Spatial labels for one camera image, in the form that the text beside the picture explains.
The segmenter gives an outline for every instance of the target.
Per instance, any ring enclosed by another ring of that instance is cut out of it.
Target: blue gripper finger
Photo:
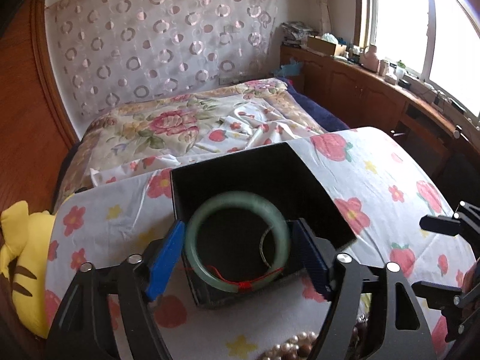
[[[145,290],[145,295],[151,302],[165,292],[173,268],[182,253],[184,242],[185,223],[177,222],[175,227],[168,232],[162,249],[150,268],[150,282]]]

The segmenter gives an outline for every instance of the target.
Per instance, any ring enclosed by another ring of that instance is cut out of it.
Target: strawberry print sheet
[[[213,131],[213,138],[222,143],[222,138],[236,128],[218,130]],[[205,138],[203,144],[208,147],[210,142]],[[385,133],[366,127],[290,140],[288,144],[321,182],[356,234],[357,241],[347,253],[373,266],[395,261],[410,283],[426,280],[461,286],[464,273],[475,261],[470,246],[461,237],[435,235],[419,227],[424,215],[449,216],[453,211],[422,169]],[[165,235],[174,221],[171,168],[218,155],[225,154],[147,157],[133,166],[112,170],[117,176],[98,173],[97,187],[64,202],[58,210],[47,264],[45,305],[49,320],[82,263],[89,261],[96,267],[119,264]],[[442,358],[448,351],[446,320],[440,312],[429,310],[425,301],[419,301],[435,350]],[[118,299],[110,297],[109,306],[121,358],[131,359]],[[162,301],[151,310],[174,359],[253,360],[292,335],[318,332],[328,307],[309,278],[301,275],[235,305],[199,309],[179,263]],[[360,309],[368,311],[367,295],[362,296]]]

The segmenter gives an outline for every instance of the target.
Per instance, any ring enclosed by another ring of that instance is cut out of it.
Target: navy blanket
[[[320,126],[322,126],[328,132],[343,131],[349,130],[350,127],[342,122],[339,118],[333,115],[331,112],[327,111],[322,106],[318,105],[315,101],[304,96],[301,93],[298,93],[293,85],[290,85],[288,79],[278,78],[287,84],[287,91],[295,99],[295,101],[302,107],[307,114],[314,118]]]

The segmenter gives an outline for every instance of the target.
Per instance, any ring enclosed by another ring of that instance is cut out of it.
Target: cabinet door
[[[360,90],[361,125],[376,127],[386,133],[394,130],[402,115],[405,99],[395,89],[376,88],[376,83]]]
[[[303,74],[305,75],[304,95],[325,107],[328,67],[324,65],[321,59],[318,61],[304,61]]]
[[[333,63],[329,90],[322,105],[351,128],[360,126],[358,74],[352,68]]]

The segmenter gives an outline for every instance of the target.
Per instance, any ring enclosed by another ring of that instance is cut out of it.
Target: wooden headboard
[[[50,209],[77,140],[49,69],[44,3],[26,0],[0,39],[0,211],[19,200],[33,212]]]

